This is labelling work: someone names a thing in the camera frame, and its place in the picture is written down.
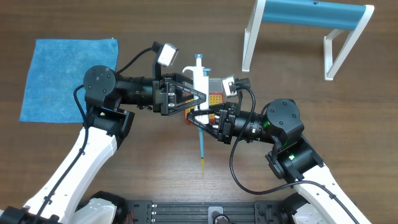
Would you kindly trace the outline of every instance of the yellow pipette tip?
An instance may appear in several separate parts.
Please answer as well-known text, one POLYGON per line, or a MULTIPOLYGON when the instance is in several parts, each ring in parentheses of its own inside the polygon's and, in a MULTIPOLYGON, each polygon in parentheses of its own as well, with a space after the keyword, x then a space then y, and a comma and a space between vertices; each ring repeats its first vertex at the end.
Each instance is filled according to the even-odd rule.
POLYGON ((202 177, 205 178, 205 158, 201 159, 201 174, 202 177))

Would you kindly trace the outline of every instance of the brown wood surface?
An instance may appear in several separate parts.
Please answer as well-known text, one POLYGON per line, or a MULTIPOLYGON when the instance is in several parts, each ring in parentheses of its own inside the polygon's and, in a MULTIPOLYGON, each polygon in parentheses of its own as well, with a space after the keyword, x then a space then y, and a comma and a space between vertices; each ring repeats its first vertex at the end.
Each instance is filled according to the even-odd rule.
MULTIPOLYGON (((180 49, 172 68, 181 72, 203 53, 211 77, 249 77, 257 110, 276 98, 293 98, 305 135, 347 195, 373 223, 397 223, 398 211, 398 1, 374 4, 375 13, 338 71, 323 80, 323 36, 330 30, 263 24, 250 73, 241 72, 243 34, 253 0, 0 1, 0 208, 22 206, 72 148, 80 124, 20 123, 19 114, 35 39, 119 40, 118 68, 154 40, 180 49)), ((336 39, 335 51, 344 37, 336 39)), ((125 75, 151 75, 146 54, 125 75)), ((245 110, 251 102, 244 97, 245 110)), ((238 188, 229 173, 231 146, 205 136, 201 177, 198 133, 183 114, 136 113, 130 135, 102 167, 85 197, 98 190, 128 199, 161 202, 250 202, 283 199, 238 188)), ((277 180, 267 166, 267 144, 241 143, 234 164, 240 181, 265 190, 277 180)))

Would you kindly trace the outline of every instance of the blue towel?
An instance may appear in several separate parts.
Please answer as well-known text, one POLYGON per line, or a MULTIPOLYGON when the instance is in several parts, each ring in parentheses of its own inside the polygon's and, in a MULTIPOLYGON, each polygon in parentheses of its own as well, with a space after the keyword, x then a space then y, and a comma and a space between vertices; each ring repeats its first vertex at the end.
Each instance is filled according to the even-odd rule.
MULTIPOLYGON (((116 68, 118 40, 36 40, 27 75, 19 121, 80 123, 81 114, 73 99, 86 71, 94 65, 116 68)), ((84 88, 79 101, 86 110, 84 88)))

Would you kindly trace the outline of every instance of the black metal base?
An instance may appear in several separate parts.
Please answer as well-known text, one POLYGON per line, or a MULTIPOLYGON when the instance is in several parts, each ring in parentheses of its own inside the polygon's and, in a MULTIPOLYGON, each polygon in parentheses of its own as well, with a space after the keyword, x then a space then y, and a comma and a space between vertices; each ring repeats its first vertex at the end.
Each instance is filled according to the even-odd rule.
POLYGON ((167 203, 145 200, 127 200, 134 214, 134 224, 208 224, 209 207, 223 207, 231 223, 280 224, 277 206, 279 201, 255 201, 254 203, 167 203))

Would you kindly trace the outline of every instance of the wooden tabletop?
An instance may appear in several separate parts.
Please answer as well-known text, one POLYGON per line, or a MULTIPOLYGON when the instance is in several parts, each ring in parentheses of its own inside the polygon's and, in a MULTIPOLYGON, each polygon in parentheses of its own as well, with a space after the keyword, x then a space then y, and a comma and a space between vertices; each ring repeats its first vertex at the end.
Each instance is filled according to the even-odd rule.
MULTIPOLYGON (((263 24, 249 73, 241 72, 244 29, 253 0, 17 1, 0 2, 0 208, 21 207, 50 178, 72 148, 80 124, 20 123, 25 81, 35 39, 119 40, 118 68, 154 40, 180 49, 181 72, 204 55, 210 77, 250 78, 259 112, 276 98, 292 98, 304 134, 346 194, 373 223, 397 223, 398 211, 398 1, 371 3, 375 12, 335 80, 323 79, 323 36, 330 30, 263 24)), ((335 40, 337 52, 344 36, 335 40)), ((125 71, 151 75, 154 55, 125 71)), ((244 96, 243 109, 251 101, 244 96)), ((157 202, 282 200, 293 190, 255 196, 229 172, 230 145, 205 136, 201 177, 198 132, 183 114, 163 117, 135 106, 128 138, 105 163, 84 198, 98 190, 157 202)), ((235 169, 248 188, 278 180, 264 158, 271 145, 238 145, 235 169)))

